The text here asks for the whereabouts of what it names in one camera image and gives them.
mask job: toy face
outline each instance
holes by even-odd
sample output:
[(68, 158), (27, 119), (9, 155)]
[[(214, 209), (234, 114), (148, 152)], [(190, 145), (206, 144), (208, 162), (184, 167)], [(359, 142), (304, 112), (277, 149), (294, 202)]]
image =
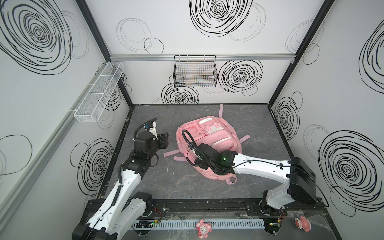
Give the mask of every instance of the toy face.
[(208, 233), (208, 228), (205, 224), (203, 226), (200, 226), (200, 232), (203, 235)]

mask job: robotic arm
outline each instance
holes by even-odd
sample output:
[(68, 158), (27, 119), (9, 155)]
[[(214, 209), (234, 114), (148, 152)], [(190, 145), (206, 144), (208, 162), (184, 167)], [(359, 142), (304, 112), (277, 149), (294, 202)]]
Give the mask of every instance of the robotic arm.
[[(135, 130), (134, 149), (128, 159), (118, 167), (118, 183), (88, 223), (85, 226), (77, 225), (72, 233), (72, 240), (120, 240), (137, 218), (151, 213), (150, 194), (138, 192), (129, 205), (125, 205), (149, 169), (151, 158), (157, 156), (157, 150), (168, 146), (168, 133), (157, 134), (155, 120), (157, 118), (145, 122)], [(145, 131), (136, 137), (142, 127)], [(190, 164), (205, 169), (210, 167), (219, 175), (228, 172), (252, 174), (282, 183), (277, 188), (264, 192), (260, 202), (263, 213), (273, 214), (285, 204), (294, 201), (309, 205), (316, 203), (315, 174), (300, 158), (274, 161), (249, 157), (234, 151), (219, 153), (204, 143), (197, 146), (193, 138), (190, 136), (190, 142), (184, 133), (190, 136), (189, 132), (183, 130), (183, 136), (197, 156), (194, 163), (187, 158)]]

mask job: pink strap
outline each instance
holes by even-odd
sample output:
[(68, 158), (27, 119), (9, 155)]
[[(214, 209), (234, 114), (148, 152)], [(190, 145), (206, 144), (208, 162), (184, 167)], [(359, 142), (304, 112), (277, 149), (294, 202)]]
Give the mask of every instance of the pink strap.
[(232, 184), (235, 184), (237, 182), (237, 177), (236, 175), (233, 176), (233, 178), (235, 179), (234, 182), (231, 182), (231, 179), (230, 178), (227, 178), (225, 181), (227, 182), (228, 185), (232, 185)]
[(223, 117), (223, 104), (220, 104), (220, 109), (219, 109), (219, 111), (218, 111), (218, 117), (219, 118), (222, 118)]
[(249, 136), (249, 134), (245, 135), (244, 137), (240, 138), (239, 141), (240, 143), (244, 142), (245, 140), (247, 140), (248, 138), (250, 138), (251, 136)]
[(166, 153), (164, 153), (164, 157), (168, 157), (168, 156), (171, 156), (171, 155), (179, 153), (179, 152), (180, 152), (179, 149), (176, 149), (176, 150), (173, 150), (173, 151), (170, 151), (170, 152), (166, 152)]
[(187, 159), (185, 157), (175, 157), (173, 160), (175, 160), (175, 161), (183, 161), (183, 162), (187, 161)]

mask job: black wire basket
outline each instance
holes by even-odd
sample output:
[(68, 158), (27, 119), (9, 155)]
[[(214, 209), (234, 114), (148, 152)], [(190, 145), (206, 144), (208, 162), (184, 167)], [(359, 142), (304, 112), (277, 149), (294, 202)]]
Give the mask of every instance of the black wire basket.
[(176, 55), (174, 58), (175, 87), (216, 87), (218, 73), (215, 55)]

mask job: pink backpack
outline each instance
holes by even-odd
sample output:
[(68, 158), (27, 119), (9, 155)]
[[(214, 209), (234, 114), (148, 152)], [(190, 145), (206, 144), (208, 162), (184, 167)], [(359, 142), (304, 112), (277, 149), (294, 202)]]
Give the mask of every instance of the pink backpack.
[[(245, 137), (239, 140), (235, 130), (226, 120), (224, 120), (223, 118), (208, 116), (205, 118), (200, 118), (191, 122), (187, 122), (180, 126), (176, 132), (176, 141), (179, 149), (165, 153), (164, 157), (181, 152), (185, 157), (187, 157), (188, 154), (188, 158), (191, 162), (195, 161), (197, 156), (192, 151), (189, 151), (188, 153), (188, 144), (185, 142), (181, 134), (183, 129), (187, 130), (192, 135), (193, 139), (196, 141), (196, 144), (198, 146), (201, 143), (205, 143), (210, 145), (218, 152), (230, 150), (242, 153), (241, 142), (250, 137), (249, 135), (246, 135)], [(185, 157), (175, 157), (174, 159), (177, 161), (187, 161)], [(207, 170), (202, 169), (200, 167), (194, 168), (203, 176), (209, 179), (225, 180), (227, 184), (234, 184), (237, 181), (236, 175), (232, 173), (220, 176), (215, 174), (211, 168), (208, 168)]]

